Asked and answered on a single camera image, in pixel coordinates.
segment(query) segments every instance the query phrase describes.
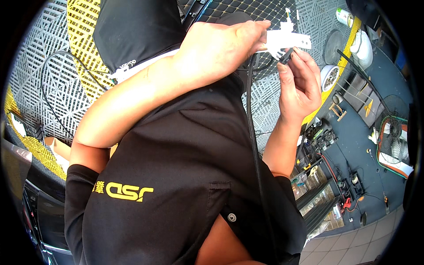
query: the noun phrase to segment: wooden tool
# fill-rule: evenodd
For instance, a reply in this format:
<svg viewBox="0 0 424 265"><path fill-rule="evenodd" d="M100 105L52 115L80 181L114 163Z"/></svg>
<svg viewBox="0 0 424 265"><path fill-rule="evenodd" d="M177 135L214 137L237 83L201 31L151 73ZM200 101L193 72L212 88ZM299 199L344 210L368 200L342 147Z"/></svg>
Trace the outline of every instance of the wooden tool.
<svg viewBox="0 0 424 265"><path fill-rule="evenodd" d="M340 114L334 108L334 106L336 106L338 108L338 111L340 112ZM338 117L337 121L340 121L344 117L344 115L346 115L346 113L347 113L347 111L342 110L342 108L334 102L333 102L333 104L331 104L331 107L329 107L328 109L332 110L337 115L337 117Z"/></svg>

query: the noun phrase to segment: electric fan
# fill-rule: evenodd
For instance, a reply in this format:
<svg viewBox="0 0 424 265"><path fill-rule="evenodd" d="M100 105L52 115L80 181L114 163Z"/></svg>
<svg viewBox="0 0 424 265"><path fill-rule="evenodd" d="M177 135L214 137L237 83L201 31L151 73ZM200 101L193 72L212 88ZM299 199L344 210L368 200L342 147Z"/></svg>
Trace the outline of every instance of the electric fan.
<svg viewBox="0 0 424 265"><path fill-rule="evenodd" d="M409 164L407 126L408 106L395 95L383 99L377 109L377 153L390 164Z"/></svg>

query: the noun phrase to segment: yellow stripe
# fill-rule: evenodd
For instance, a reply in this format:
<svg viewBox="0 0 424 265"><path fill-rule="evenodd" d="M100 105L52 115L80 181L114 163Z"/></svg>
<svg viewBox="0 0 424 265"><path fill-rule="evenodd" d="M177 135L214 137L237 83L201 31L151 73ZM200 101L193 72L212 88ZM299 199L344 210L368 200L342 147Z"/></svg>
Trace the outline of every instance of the yellow stripe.
<svg viewBox="0 0 424 265"><path fill-rule="evenodd" d="M100 0L68 0L67 26L69 45L73 55L91 71L108 72L94 44L93 33L100 12ZM74 59L77 72L85 93L93 103L103 90L94 82L91 76L82 69ZM114 86L106 73L90 72L102 86Z"/></svg>
<svg viewBox="0 0 424 265"><path fill-rule="evenodd" d="M356 37L356 32L358 31L358 29L360 27L361 27L361 21L357 17L355 17L355 19L353 21L352 28L350 30L349 39L348 39L346 46L344 48L344 51L343 51L343 53L346 54L346 56L348 58L351 55L350 46L352 46L352 43L353 43L353 41L355 40L355 37ZM342 75L342 73L344 71L344 67L347 65L347 60L342 57L337 65L341 66L340 71L339 71L339 76L337 78L337 81L338 81L340 76ZM317 114L318 110L322 107L325 100L328 98L328 96L330 96L331 92L333 91L334 86L330 90L328 90L326 92L322 92L322 94L321 94L321 106L316 111L314 111L311 114L309 114L308 116L306 116L305 119L303 120L302 124L309 123L310 121L312 121L315 118L315 115Z"/></svg>
<svg viewBox="0 0 424 265"><path fill-rule="evenodd" d="M23 145L28 149L28 151L30 151L32 155L35 158L37 158L48 170L55 173L61 179L66 181L66 174L63 171L62 167L57 163L54 155L49 150L47 150L47 148L44 147L43 144L40 143L36 138L30 137L30 136L22 137L22 135L18 133L18 131L15 129L15 127L12 124L10 111L13 111L21 115L18 109L18 106L16 105L16 101L13 98L10 85L8 85L7 92L6 92L6 99L4 102L4 112L6 113L7 120L9 121L9 124L12 126L16 136L18 136L18 138L21 140Z"/></svg>

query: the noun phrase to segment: black floor mat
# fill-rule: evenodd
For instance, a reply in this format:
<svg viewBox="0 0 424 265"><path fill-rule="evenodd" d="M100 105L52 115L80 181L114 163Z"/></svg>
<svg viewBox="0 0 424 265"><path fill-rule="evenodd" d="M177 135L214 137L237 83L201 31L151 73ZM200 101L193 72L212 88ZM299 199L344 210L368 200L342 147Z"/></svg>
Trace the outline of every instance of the black floor mat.
<svg viewBox="0 0 424 265"><path fill-rule="evenodd" d="M179 0L179 3L184 8L184 11L187 12L194 1L195 0ZM296 5L294 0L213 0L200 18L200 21L214 23L223 13L242 11L249 14L253 20L270 20L270 29L279 29L280 21L286 21L286 7L291 11L290 19L294 23L294 31L296 32L298 21L296 19ZM269 53L261 53L260 55L261 56L257 58L257 60L259 60L257 67L265 66L269 60L272 59ZM259 80L275 73L276 65L277 62L274 61L268 69L256 73L254 79Z"/></svg>

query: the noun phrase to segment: fingernail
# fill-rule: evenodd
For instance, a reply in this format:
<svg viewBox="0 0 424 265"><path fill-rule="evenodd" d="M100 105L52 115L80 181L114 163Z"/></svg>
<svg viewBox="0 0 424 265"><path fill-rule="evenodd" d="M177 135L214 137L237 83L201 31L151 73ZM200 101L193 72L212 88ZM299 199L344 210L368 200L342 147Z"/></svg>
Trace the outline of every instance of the fingernail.
<svg viewBox="0 0 424 265"><path fill-rule="evenodd" d="M282 74L287 72L287 66L281 63L277 63L277 69Z"/></svg>
<svg viewBox="0 0 424 265"><path fill-rule="evenodd" d="M268 50L268 48L266 47L265 43L262 43L261 46L259 46L258 51L263 51L263 50Z"/></svg>
<svg viewBox="0 0 424 265"><path fill-rule="evenodd" d="M299 56L296 53L291 53L290 56L293 58L299 58Z"/></svg>

